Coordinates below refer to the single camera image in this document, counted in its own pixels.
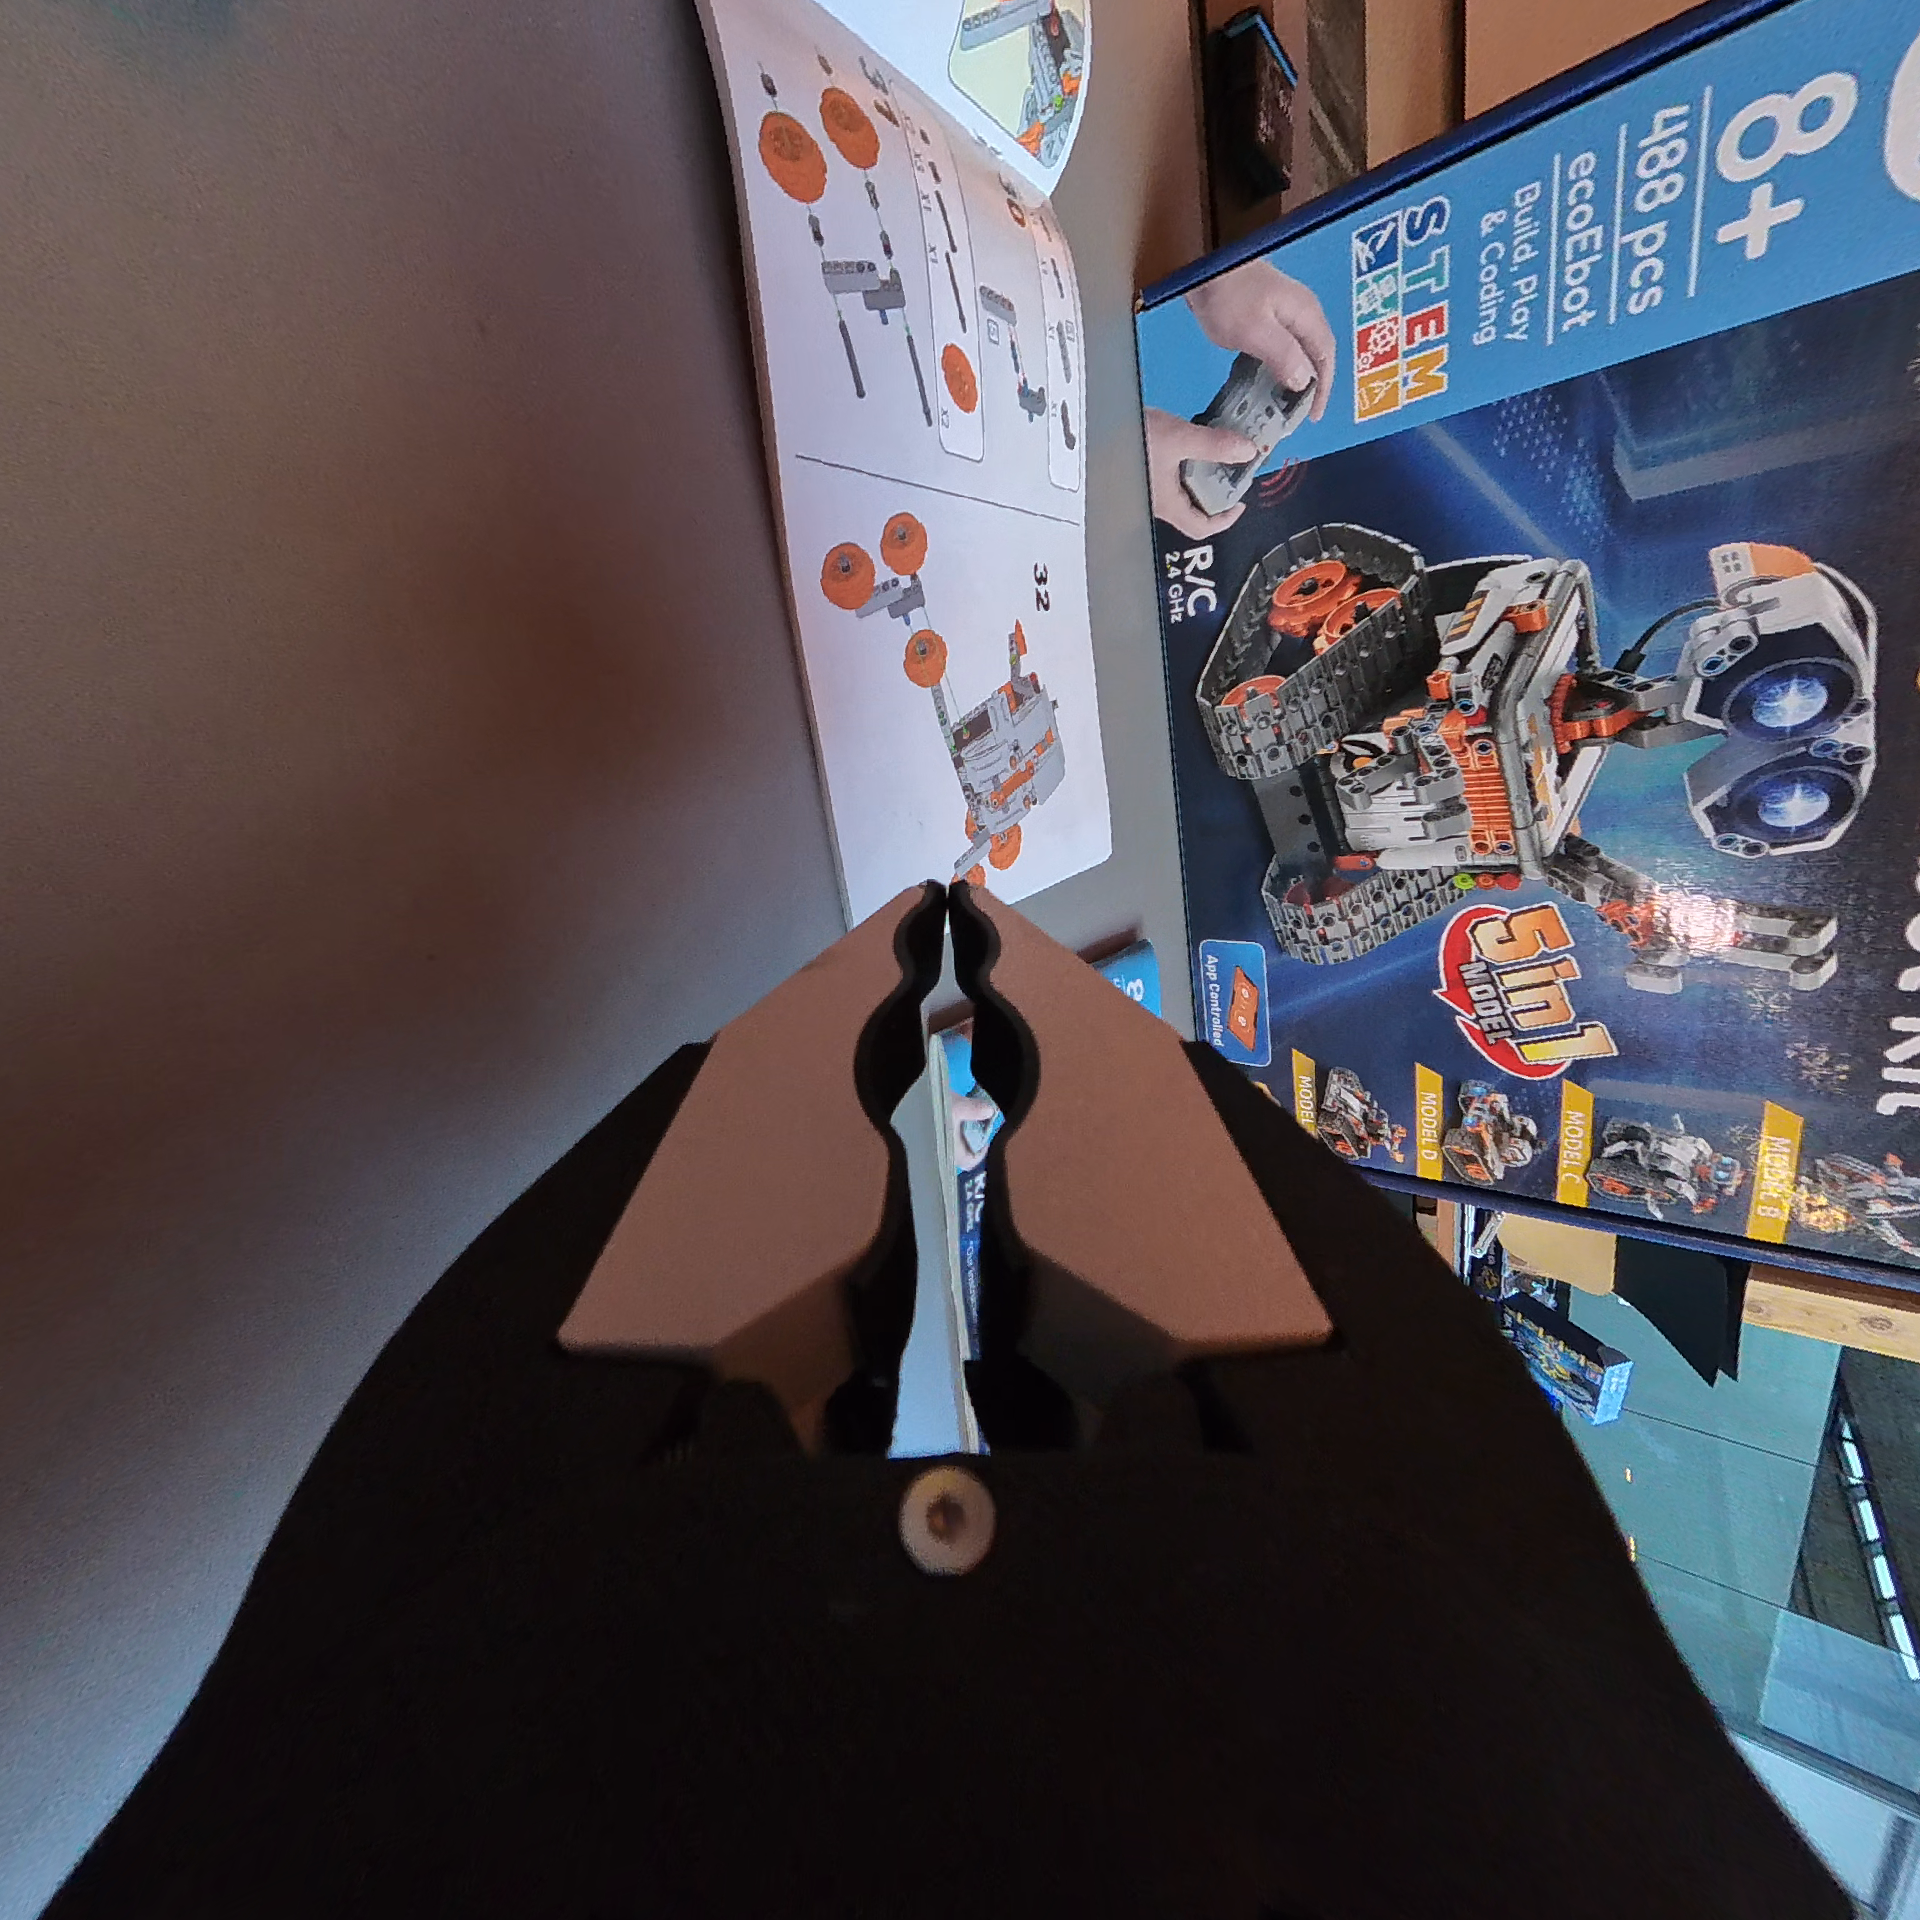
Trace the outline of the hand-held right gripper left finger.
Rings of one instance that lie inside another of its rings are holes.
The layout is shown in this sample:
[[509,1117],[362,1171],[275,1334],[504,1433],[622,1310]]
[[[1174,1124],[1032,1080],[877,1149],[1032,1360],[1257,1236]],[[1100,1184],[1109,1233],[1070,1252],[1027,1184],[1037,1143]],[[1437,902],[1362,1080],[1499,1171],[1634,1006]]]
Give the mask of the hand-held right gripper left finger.
[[926,1062],[944,944],[949,887],[902,887],[716,1031],[558,1323],[568,1354],[757,1382],[824,1447],[892,1447],[917,1328],[898,1099]]

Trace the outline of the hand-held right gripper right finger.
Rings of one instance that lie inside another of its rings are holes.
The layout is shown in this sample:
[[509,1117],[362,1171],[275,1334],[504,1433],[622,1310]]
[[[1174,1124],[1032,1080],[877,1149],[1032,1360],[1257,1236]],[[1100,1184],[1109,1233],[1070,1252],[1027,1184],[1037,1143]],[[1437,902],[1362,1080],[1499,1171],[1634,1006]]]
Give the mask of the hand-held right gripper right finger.
[[975,1080],[996,1099],[967,1394],[994,1447],[1070,1447],[1121,1388],[1337,1342],[1174,1026],[996,898],[949,887]]

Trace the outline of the small blue box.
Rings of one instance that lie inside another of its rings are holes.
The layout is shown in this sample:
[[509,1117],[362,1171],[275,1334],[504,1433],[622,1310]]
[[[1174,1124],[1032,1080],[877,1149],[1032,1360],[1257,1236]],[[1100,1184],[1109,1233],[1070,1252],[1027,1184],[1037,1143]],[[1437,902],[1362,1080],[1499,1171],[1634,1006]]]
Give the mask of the small blue box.
[[1580,1411],[1587,1427],[1620,1427],[1634,1374],[1630,1354],[1604,1349],[1597,1334],[1587,1334],[1532,1296],[1499,1300],[1499,1334],[1558,1411]]

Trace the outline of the blue robot kit box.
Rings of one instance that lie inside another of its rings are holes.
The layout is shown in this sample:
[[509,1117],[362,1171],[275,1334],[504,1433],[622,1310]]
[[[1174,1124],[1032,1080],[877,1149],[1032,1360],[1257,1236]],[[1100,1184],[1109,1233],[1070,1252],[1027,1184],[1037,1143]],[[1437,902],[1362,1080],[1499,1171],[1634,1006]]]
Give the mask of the blue robot kit box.
[[1367,1179],[1915,1288],[1920,4],[1696,4],[1139,294],[1189,1026]]

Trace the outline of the wooden background table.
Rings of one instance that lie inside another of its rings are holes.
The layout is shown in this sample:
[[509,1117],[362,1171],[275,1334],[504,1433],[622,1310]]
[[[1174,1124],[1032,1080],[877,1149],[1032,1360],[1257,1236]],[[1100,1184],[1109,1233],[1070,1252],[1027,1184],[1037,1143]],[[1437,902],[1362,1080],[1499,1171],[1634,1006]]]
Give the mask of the wooden background table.
[[1745,1328],[1805,1334],[1884,1360],[1920,1360],[1920,1296],[1884,1282],[1838,1282],[1812,1272],[1754,1264],[1745,1272]]

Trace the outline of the open instruction booklet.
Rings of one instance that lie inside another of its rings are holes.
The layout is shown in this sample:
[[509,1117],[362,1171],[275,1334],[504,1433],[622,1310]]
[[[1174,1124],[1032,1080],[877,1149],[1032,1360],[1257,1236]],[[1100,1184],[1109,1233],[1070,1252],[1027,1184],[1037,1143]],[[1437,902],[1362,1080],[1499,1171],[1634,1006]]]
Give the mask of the open instruction booklet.
[[1051,216],[1087,4],[701,0],[763,418],[849,921],[1113,854],[1087,354]]

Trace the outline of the small black box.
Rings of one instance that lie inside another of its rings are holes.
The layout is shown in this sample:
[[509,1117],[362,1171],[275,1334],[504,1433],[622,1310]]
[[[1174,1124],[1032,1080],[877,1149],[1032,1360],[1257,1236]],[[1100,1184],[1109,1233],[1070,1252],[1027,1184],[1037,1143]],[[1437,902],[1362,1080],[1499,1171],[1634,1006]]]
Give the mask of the small black box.
[[1268,4],[1237,4],[1208,32],[1208,158],[1210,201],[1246,216],[1296,178],[1296,61]]

